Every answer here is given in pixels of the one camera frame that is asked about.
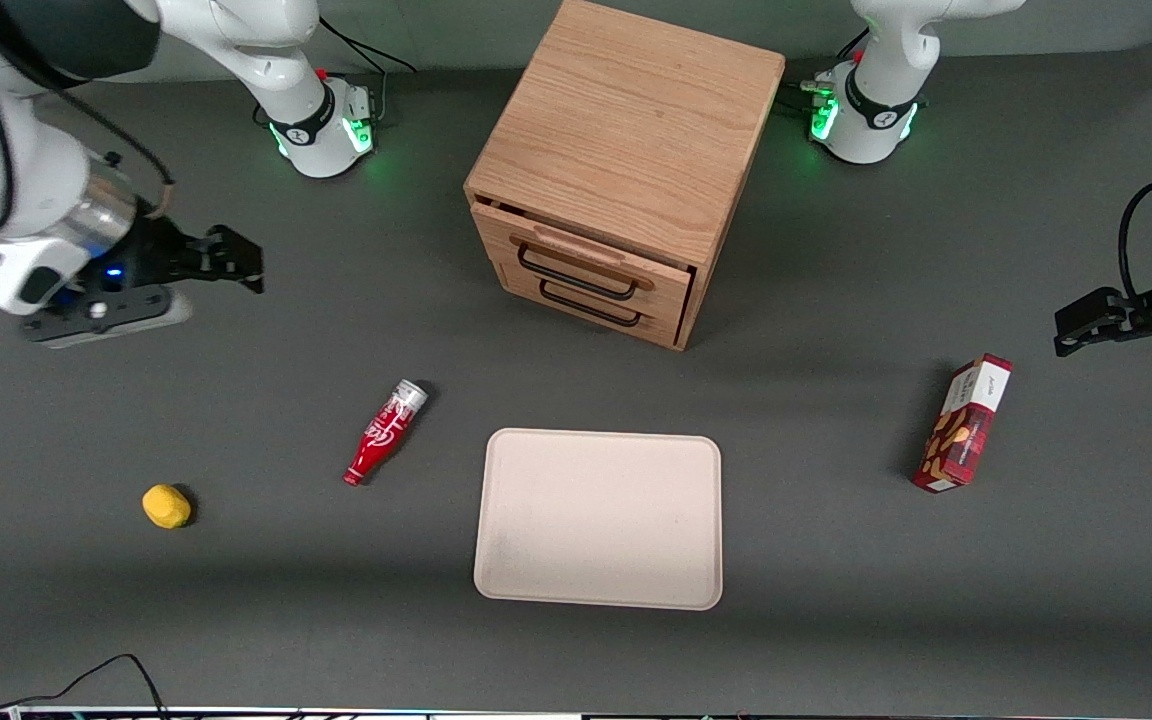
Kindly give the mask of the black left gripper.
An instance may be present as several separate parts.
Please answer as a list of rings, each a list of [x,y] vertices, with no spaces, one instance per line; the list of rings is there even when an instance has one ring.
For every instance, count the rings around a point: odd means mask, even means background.
[[[1053,351],[1069,357],[1079,348],[1102,342],[1128,342],[1152,338],[1152,288],[1135,290],[1130,270],[1119,270],[1123,293],[1097,288],[1056,311]]]

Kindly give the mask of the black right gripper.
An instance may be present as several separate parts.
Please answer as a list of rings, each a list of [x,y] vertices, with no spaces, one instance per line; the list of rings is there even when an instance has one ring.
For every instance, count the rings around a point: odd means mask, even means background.
[[[179,281],[225,281],[262,295],[262,247],[228,225],[212,225],[198,240],[179,232],[170,219],[147,218],[138,205],[131,228],[114,247],[86,264],[86,291],[114,293]],[[204,258],[207,270],[200,268]]]

